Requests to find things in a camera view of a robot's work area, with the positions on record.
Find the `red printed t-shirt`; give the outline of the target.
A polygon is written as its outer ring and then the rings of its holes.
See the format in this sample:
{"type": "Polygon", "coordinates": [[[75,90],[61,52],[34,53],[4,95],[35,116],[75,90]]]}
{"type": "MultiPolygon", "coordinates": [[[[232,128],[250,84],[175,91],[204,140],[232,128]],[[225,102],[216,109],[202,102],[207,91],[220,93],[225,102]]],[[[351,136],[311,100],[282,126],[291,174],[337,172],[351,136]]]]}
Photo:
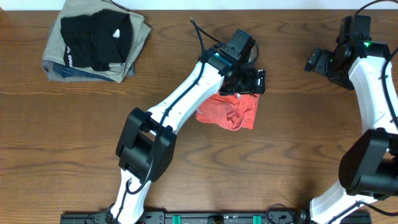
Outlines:
{"type": "Polygon", "coordinates": [[[221,128],[237,131],[253,129],[260,94],[221,96],[216,93],[205,100],[196,111],[196,120],[217,124],[221,128]]]}

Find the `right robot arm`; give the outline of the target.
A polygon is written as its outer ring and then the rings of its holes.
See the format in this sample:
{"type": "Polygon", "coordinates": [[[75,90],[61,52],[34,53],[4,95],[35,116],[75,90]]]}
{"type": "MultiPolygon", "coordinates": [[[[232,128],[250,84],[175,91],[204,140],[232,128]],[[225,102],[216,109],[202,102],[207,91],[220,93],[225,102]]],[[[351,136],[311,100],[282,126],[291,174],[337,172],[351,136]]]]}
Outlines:
{"type": "Polygon", "coordinates": [[[391,52],[370,36],[371,18],[342,19],[336,49],[315,48],[304,69],[356,93],[362,135],[342,157],[338,180],[311,199],[301,223],[370,223],[374,202],[397,196],[397,93],[391,52]]]}

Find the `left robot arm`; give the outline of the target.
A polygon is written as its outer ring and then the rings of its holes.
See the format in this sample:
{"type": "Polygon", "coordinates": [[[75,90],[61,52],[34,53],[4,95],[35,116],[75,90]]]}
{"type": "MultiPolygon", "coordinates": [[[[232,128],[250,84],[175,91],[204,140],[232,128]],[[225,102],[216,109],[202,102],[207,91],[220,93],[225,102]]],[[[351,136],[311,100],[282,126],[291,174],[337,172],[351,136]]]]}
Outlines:
{"type": "Polygon", "coordinates": [[[203,49],[191,74],[166,99],[147,111],[129,113],[116,146],[121,185],[107,223],[140,219],[151,183],[172,161],[177,133],[209,97],[265,92],[265,72],[254,67],[258,55],[256,41],[238,29],[228,43],[203,49]]]}

